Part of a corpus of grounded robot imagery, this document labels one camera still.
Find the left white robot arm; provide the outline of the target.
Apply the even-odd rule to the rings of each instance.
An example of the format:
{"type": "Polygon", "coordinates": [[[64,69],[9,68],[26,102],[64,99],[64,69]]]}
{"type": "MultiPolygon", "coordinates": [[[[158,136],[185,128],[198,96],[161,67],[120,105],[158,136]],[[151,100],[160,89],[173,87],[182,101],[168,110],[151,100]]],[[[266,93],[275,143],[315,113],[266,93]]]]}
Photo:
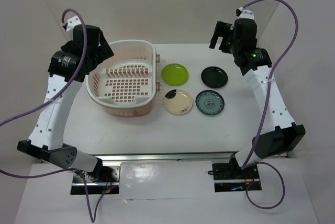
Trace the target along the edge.
{"type": "Polygon", "coordinates": [[[73,39],[51,58],[48,68],[47,106],[41,111],[35,129],[27,140],[18,143],[18,151],[49,162],[62,169],[78,169],[92,182],[113,172],[100,158],[65,144],[65,125],[73,101],[85,77],[114,54],[99,27],[68,27],[73,39]]]}

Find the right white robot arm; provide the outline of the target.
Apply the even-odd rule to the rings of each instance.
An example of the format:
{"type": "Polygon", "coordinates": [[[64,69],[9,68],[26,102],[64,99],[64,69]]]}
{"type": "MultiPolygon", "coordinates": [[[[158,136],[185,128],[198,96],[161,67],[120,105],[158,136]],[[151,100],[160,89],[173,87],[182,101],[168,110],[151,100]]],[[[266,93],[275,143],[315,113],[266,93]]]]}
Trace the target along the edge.
{"type": "Polygon", "coordinates": [[[274,78],[274,66],[268,52],[257,47],[257,25],[253,19],[238,18],[233,24],[218,21],[209,47],[232,54],[236,66],[251,86],[262,112],[261,129],[251,146],[233,154],[228,171],[243,178],[251,166],[275,155],[291,152],[306,133],[288,112],[274,78]]]}

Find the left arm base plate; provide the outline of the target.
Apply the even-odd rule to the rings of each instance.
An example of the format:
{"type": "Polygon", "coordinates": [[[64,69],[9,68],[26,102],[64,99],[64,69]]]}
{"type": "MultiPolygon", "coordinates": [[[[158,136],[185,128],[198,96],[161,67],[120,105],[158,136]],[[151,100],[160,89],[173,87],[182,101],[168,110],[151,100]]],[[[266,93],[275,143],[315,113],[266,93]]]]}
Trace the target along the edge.
{"type": "MultiPolygon", "coordinates": [[[[84,173],[89,195],[119,194],[121,163],[107,162],[106,166],[110,167],[111,173],[102,178],[93,178],[84,173]]],[[[73,175],[70,194],[85,195],[84,180],[77,173],[73,175]]]]}

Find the cream plate with black patch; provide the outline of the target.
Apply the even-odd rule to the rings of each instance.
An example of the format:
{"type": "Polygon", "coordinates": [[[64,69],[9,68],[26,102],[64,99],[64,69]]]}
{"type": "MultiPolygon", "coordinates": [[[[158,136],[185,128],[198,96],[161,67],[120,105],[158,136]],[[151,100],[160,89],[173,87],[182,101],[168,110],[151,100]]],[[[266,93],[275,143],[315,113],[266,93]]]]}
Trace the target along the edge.
{"type": "Polygon", "coordinates": [[[193,107],[193,98],[185,90],[172,89],[166,93],[163,99],[165,109],[174,115],[184,115],[193,107]]]}

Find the blue floral plate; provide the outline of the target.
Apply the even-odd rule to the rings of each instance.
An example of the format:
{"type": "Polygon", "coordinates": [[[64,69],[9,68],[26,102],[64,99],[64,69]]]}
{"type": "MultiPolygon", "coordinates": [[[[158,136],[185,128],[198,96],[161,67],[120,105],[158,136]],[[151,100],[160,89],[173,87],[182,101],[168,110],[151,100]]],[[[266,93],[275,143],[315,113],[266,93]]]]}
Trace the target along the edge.
{"type": "Polygon", "coordinates": [[[207,116],[220,114],[225,107],[223,97],[213,90],[201,91],[196,96],[195,103],[198,110],[207,116]]]}

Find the green plate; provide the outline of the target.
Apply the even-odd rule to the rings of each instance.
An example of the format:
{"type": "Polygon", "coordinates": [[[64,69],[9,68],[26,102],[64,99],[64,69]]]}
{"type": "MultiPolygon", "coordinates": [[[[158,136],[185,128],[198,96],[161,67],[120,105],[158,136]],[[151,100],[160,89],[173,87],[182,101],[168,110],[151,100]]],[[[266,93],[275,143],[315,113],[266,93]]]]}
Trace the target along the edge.
{"type": "Polygon", "coordinates": [[[162,69],[161,76],[166,84],[179,86],[188,80],[188,70],[181,64],[171,63],[162,69]]]}

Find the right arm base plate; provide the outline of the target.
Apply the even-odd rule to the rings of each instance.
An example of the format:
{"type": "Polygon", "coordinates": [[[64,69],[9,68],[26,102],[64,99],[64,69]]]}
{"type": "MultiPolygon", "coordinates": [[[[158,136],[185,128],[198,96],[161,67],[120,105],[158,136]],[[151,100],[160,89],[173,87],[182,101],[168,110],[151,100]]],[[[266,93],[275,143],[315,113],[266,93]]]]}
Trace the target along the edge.
{"type": "Polygon", "coordinates": [[[213,177],[215,192],[261,191],[262,186],[258,168],[254,165],[241,171],[233,171],[228,163],[213,163],[207,172],[213,177]]]}

